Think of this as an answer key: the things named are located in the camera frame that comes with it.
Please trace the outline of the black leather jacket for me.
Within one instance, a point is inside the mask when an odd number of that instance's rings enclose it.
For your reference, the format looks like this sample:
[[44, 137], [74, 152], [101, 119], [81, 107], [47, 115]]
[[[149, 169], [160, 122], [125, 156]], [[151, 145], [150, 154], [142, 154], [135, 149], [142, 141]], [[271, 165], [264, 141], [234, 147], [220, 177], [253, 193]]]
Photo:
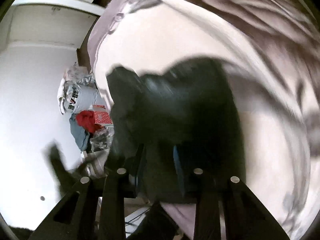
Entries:
[[139, 189], [150, 200], [188, 202], [200, 189], [246, 178], [238, 111], [222, 61], [193, 57], [162, 75], [117, 66], [106, 77], [114, 137], [105, 169], [115, 171], [142, 149]]

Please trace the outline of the purple white floral blanket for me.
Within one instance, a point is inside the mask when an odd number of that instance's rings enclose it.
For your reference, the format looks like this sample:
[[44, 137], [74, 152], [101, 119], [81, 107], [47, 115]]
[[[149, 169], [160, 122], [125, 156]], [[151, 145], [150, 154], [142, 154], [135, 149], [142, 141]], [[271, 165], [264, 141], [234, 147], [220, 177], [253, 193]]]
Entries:
[[310, 0], [112, 0], [88, 53], [108, 111], [119, 64], [163, 74], [210, 56], [228, 75], [248, 187], [291, 239], [319, 239], [319, 10]]

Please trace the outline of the red cloth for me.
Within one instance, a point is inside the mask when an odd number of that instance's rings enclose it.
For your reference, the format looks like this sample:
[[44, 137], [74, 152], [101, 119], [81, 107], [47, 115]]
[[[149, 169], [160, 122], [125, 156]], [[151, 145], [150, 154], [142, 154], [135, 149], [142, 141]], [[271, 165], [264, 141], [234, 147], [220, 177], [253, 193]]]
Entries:
[[75, 116], [76, 122], [83, 127], [87, 132], [94, 134], [101, 129], [99, 124], [95, 123], [93, 111], [82, 111]]

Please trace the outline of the grey plastic package bag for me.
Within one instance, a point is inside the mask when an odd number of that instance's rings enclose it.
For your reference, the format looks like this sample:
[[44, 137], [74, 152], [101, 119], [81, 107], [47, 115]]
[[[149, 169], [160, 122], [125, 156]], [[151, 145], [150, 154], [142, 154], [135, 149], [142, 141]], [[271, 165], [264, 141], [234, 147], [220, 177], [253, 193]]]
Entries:
[[94, 105], [104, 105], [94, 76], [78, 64], [65, 70], [57, 91], [57, 103], [62, 115], [78, 114], [92, 109]]

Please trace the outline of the grey blue garment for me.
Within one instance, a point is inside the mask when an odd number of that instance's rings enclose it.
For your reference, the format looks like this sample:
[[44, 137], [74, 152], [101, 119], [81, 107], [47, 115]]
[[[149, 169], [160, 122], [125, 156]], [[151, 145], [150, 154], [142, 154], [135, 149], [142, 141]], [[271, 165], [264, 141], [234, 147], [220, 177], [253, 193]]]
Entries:
[[72, 114], [70, 119], [71, 134], [74, 137], [75, 143], [80, 151], [85, 151], [89, 145], [90, 134], [82, 127], [79, 126], [76, 121], [76, 114]]

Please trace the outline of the white wardrobe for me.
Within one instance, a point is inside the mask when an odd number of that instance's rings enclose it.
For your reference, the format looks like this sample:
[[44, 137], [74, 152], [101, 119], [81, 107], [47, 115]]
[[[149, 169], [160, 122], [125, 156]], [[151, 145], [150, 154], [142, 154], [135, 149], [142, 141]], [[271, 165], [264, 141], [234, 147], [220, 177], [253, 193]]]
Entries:
[[1, 0], [1, 50], [11, 43], [79, 49], [104, 10], [82, 0]]

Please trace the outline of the clear plastic bag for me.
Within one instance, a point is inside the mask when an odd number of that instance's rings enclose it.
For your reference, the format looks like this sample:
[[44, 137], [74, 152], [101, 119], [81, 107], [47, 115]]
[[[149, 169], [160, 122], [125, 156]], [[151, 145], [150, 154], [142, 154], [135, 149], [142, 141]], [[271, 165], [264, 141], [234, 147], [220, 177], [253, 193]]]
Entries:
[[107, 125], [97, 130], [90, 139], [91, 151], [98, 152], [110, 149], [114, 137], [114, 126]]

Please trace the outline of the red patterned gift box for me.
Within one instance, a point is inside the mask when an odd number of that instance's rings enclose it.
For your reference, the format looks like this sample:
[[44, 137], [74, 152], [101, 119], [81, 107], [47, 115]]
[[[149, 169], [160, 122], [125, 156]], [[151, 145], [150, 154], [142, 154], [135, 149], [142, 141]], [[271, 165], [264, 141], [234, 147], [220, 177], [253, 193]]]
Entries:
[[94, 122], [99, 125], [113, 124], [105, 106], [93, 105]]

